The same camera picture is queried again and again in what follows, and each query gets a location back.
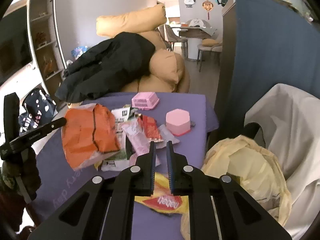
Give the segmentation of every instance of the pink hexagonal box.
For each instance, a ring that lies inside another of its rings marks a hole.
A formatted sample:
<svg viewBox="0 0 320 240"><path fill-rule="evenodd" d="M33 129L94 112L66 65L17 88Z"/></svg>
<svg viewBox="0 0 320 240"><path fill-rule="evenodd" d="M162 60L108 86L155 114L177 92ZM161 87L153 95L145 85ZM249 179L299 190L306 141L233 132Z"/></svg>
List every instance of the pink hexagonal box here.
<svg viewBox="0 0 320 240"><path fill-rule="evenodd" d="M174 109L165 117L166 127L174 136L184 135L191 130L190 114L182 109Z"/></svg>

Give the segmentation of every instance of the triangular cutout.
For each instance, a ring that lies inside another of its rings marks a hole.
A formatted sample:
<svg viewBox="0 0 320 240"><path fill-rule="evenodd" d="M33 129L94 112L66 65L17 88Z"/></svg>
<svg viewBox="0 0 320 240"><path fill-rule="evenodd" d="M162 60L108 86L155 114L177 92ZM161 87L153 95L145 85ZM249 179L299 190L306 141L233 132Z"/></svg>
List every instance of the triangular cutout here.
<svg viewBox="0 0 320 240"><path fill-rule="evenodd" d="M71 204L60 216L59 219L73 227L75 227L80 220L84 206L88 201L90 194L84 192L73 204Z"/></svg>
<svg viewBox="0 0 320 240"><path fill-rule="evenodd" d="M238 192L234 192L233 195L246 225L261 220L261 215Z"/></svg>

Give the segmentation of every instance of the television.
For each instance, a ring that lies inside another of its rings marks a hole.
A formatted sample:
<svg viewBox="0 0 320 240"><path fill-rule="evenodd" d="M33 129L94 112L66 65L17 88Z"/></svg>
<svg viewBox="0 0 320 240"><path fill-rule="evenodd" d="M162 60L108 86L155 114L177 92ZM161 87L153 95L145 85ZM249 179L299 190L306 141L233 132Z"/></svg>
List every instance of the television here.
<svg viewBox="0 0 320 240"><path fill-rule="evenodd" d="M0 86L31 61L27 6L23 6L0 21Z"/></svg>

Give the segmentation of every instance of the pink plastic basket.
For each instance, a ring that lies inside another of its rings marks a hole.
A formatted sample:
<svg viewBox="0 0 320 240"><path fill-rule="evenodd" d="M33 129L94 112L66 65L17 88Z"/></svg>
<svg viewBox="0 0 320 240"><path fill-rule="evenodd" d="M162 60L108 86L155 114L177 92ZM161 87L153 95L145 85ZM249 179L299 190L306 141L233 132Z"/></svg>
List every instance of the pink plastic basket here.
<svg viewBox="0 0 320 240"><path fill-rule="evenodd" d="M159 100L154 92L140 92L132 98L132 107L141 110L151 110L155 108Z"/></svg>

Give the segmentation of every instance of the red snack package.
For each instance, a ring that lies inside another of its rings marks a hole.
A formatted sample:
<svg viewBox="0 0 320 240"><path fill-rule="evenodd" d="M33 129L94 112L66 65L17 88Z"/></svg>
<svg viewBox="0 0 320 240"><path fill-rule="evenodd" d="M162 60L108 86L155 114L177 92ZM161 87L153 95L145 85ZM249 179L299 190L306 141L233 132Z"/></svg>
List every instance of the red snack package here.
<svg viewBox="0 0 320 240"><path fill-rule="evenodd" d="M141 115L138 118L138 123L140 127L143 128L144 134L150 142L163 142L163 138L160 135L155 119L150 116Z"/></svg>

